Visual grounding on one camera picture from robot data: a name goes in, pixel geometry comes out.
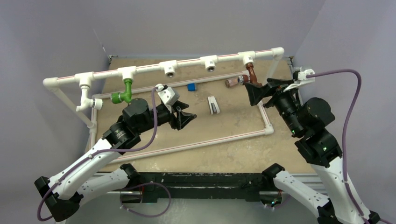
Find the brown water faucet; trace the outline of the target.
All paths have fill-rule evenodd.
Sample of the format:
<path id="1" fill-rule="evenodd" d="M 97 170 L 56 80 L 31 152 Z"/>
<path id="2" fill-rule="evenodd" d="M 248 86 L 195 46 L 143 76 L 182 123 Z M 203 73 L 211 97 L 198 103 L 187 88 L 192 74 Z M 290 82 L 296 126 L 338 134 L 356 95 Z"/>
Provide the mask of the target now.
<path id="1" fill-rule="evenodd" d="M 256 74 L 255 74 L 255 71 L 254 71 L 253 63 L 247 63 L 245 65 L 245 67 L 246 67 L 246 69 L 248 71 L 248 75 L 239 75 L 238 76 L 238 83 L 240 85 L 244 85 L 246 83 L 250 83 L 250 84 L 254 84 L 256 86 L 261 87 L 262 84 L 257 81 L 257 77 L 256 77 Z"/>

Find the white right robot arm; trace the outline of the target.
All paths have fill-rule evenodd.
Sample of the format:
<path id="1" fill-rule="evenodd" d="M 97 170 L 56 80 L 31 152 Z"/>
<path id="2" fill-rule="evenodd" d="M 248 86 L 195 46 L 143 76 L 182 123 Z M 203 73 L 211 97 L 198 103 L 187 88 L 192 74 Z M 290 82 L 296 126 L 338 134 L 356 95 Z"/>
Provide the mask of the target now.
<path id="1" fill-rule="evenodd" d="M 284 167 L 273 164 L 263 171 L 266 189 L 287 192 L 304 205 L 320 224 L 376 224 L 380 216 L 361 201 L 343 169 L 343 152 L 326 126 L 334 121 L 329 104 L 311 98 L 302 104 L 297 89 L 289 89 L 292 80 L 269 78 L 265 85 L 245 83 L 251 105 L 268 98 L 265 108 L 274 107 L 296 138 L 299 153 L 320 178 L 323 195 L 298 181 Z"/>

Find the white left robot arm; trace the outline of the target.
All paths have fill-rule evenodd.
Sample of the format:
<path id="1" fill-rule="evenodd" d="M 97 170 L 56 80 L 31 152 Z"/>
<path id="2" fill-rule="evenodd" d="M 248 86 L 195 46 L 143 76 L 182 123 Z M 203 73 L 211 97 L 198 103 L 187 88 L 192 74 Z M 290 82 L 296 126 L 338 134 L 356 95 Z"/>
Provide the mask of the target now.
<path id="1" fill-rule="evenodd" d="M 141 133 L 168 123 L 176 130 L 183 129 L 196 118 L 185 112 L 188 105 L 176 101 L 167 108 L 165 104 L 150 108 L 142 98 L 133 99 L 122 115 L 102 138 L 68 168 L 52 177 L 39 177 L 35 186 L 50 216 L 57 222 L 70 218 L 83 204 L 112 190 L 144 190 L 151 185 L 131 165 L 123 164 L 117 170 L 99 178 L 93 178 L 101 168 L 127 152 L 138 151 Z"/>

